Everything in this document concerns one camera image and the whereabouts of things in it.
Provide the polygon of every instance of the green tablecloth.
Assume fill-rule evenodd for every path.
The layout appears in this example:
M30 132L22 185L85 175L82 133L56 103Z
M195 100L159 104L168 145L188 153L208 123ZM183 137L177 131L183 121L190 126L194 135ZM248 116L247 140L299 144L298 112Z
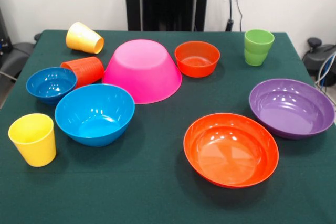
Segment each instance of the green tablecloth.
M87 56L68 49L66 31L45 31L0 111L0 223L336 223L336 127L306 140L276 137L280 161L257 186L220 188L199 176L183 153L188 126L214 112L255 118L250 90L269 78L312 84L288 36L275 43L261 67L245 64L243 33L100 31L106 67L123 42L146 38L174 56L177 45L203 40L221 51L215 72L183 76L172 97L137 105L129 128L113 144L93 148L68 138L55 124L57 156L42 168L28 166L7 136L22 115L54 108L25 88L35 71Z

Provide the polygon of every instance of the small orange bowl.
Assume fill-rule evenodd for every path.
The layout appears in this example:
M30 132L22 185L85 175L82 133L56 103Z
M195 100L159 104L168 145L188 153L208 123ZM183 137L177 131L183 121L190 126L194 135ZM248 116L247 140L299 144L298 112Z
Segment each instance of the small orange bowl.
M203 41L189 41L180 44L175 57L180 71L186 76L201 78L215 71L221 53L214 46Z
M279 161L272 135L238 114L210 114L198 119L186 131L183 147L201 176L226 188L259 184L271 176Z

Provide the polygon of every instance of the pink bowl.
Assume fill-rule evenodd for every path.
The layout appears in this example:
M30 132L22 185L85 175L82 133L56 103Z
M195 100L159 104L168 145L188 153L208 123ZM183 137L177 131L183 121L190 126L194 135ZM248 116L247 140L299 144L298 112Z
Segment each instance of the pink bowl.
M174 94L182 75L164 46L136 39L115 50L102 82L127 90L136 104L148 104Z

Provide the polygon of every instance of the light orange cup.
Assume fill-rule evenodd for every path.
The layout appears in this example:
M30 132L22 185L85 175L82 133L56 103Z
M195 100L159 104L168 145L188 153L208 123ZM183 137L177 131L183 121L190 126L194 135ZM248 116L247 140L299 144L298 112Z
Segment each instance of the light orange cup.
M56 156L54 122L47 115L22 116L9 127L8 136L31 166L45 166Z
M81 22L74 23L68 30L66 44L69 48L98 54L104 46L104 39Z

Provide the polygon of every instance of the large blue bowl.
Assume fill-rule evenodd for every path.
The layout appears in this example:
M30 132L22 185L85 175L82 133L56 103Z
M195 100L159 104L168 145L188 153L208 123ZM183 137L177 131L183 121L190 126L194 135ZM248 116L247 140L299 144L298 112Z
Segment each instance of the large blue bowl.
M77 78L72 70L52 67L30 76L26 89L41 102L56 105L62 97L74 89L76 83Z
M55 120L78 143L99 147L112 143L126 130L134 110L134 100L125 89L93 84L63 97Z

